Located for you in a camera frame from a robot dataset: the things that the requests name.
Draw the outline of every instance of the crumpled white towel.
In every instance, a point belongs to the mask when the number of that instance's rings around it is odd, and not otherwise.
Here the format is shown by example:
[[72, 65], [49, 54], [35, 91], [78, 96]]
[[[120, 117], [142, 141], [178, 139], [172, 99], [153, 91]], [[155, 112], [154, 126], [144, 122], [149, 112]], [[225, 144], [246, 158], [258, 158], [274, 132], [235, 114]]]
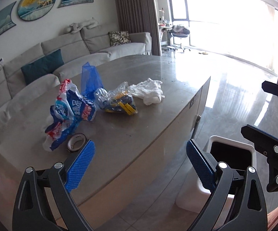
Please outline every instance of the crumpled white towel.
[[143, 99], [145, 105], [151, 105], [152, 103], [160, 103], [165, 97], [160, 89], [161, 84], [161, 81], [153, 81], [149, 78], [147, 81], [129, 86], [129, 91], [132, 96]]

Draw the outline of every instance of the round wall art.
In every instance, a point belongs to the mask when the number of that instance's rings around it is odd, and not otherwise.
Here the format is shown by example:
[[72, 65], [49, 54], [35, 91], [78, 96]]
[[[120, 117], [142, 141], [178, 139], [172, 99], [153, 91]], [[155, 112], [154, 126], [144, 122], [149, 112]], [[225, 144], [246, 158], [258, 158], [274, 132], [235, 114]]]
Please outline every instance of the round wall art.
[[34, 21], [46, 15], [56, 0], [21, 0], [17, 13], [25, 21]]

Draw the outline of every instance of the sofa armrest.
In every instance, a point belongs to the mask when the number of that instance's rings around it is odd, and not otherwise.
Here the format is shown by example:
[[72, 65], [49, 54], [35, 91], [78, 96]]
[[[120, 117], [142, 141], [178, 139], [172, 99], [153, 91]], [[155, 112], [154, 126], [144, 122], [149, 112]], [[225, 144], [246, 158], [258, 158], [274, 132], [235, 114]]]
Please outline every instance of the sofa armrest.
[[149, 32], [129, 34], [131, 42], [141, 42], [146, 45], [146, 55], [151, 55], [152, 38]]

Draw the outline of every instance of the roll of tape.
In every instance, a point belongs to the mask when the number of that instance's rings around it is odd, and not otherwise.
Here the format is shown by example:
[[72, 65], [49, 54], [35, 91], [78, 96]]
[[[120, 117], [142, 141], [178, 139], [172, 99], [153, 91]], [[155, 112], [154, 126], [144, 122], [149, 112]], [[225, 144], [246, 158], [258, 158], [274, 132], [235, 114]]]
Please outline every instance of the roll of tape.
[[84, 146], [86, 140], [87, 138], [84, 134], [75, 134], [69, 139], [67, 148], [70, 152], [76, 152]]

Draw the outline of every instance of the white trash can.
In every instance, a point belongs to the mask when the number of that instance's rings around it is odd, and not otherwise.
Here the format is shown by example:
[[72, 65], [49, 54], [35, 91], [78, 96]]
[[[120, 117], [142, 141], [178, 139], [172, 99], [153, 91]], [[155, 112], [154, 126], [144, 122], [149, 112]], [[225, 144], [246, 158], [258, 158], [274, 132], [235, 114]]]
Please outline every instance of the white trash can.
[[[248, 166], [256, 168], [256, 151], [249, 144], [211, 136], [203, 151], [211, 153], [217, 162], [223, 161], [233, 169], [246, 170]], [[195, 169], [191, 167], [175, 202], [180, 208], [199, 213], [209, 196], [210, 191], [203, 187]], [[228, 195], [215, 228], [223, 225], [233, 198], [234, 195]]]

